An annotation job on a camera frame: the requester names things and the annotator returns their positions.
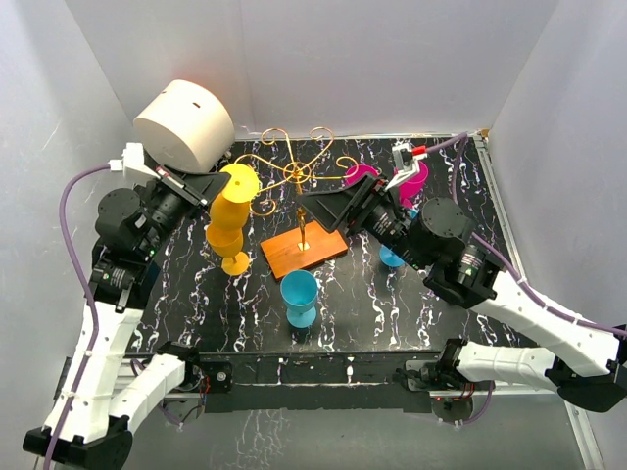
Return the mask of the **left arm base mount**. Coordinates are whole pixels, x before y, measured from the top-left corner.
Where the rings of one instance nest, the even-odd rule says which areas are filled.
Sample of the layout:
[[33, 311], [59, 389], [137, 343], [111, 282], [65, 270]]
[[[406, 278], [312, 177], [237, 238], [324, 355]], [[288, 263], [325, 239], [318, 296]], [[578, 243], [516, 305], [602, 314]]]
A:
[[224, 360], [204, 359], [196, 347], [168, 341], [147, 359], [134, 359], [131, 368], [137, 372], [170, 355], [183, 363], [182, 379], [171, 391], [198, 392], [202, 397], [210, 392], [227, 393], [232, 388], [233, 366]]

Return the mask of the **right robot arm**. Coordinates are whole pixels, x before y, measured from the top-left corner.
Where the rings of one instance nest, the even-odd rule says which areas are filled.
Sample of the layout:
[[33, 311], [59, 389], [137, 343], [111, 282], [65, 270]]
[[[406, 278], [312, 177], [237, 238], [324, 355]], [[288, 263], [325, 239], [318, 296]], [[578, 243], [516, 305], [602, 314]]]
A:
[[605, 328], [561, 312], [525, 287], [506, 259], [477, 239], [474, 221], [454, 200], [433, 198], [411, 211], [385, 180], [370, 174], [297, 200], [325, 231], [366, 231], [413, 269], [426, 270], [423, 284], [438, 298], [494, 318], [535, 344], [486, 347], [451, 339], [437, 361], [405, 371], [408, 382], [451, 389], [487, 381], [522, 384], [597, 413], [625, 399], [625, 327]]

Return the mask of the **yellow wine glass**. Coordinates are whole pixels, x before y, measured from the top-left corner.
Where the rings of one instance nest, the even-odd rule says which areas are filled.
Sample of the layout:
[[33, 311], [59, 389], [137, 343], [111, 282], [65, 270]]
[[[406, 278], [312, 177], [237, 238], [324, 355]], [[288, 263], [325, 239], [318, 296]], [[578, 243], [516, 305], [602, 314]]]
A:
[[230, 178], [211, 205], [211, 225], [226, 231], [241, 229], [249, 217], [251, 202], [260, 191], [260, 180], [245, 164], [228, 164], [220, 172]]
[[243, 252], [241, 228], [226, 230], [211, 222], [206, 230], [206, 239], [212, 250], [222, 258], [221, 269], [227, 275], [239, 276], [248, 269], [250, 260]]

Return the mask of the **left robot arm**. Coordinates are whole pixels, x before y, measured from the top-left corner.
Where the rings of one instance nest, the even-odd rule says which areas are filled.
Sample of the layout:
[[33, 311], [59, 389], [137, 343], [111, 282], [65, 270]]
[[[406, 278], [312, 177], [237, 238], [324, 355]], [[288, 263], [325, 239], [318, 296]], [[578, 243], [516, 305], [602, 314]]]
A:
[[136, 431], [168, 392], [200, 384], [197, 349], [168, 342], [129, 385], [115, 390], [160, 272], [156, 255], [183, 219], [209, 209], [229, 179], [225, 172], [183, 174], [159, 166], [147, 183], [101, 199], [91, 272], [75, 268], [85, 307], [72, 361], [45, 422], [24, 436], [23, 449], [42, 457], [44, 468], [121, 469]]

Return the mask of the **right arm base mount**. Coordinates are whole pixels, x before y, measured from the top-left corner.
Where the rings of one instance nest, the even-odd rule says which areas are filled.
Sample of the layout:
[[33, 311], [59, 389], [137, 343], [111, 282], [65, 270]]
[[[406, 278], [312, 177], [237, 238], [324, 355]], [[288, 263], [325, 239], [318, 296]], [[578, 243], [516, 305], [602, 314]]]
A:
[[411, 392], [435, 395], [449, 393], [454, 399], [468, 399], [476, 392], [487, 392], [490, 381], [470, 382], [452, 368], [435, 360], [407, 360], [393, 373], [393, 381]]

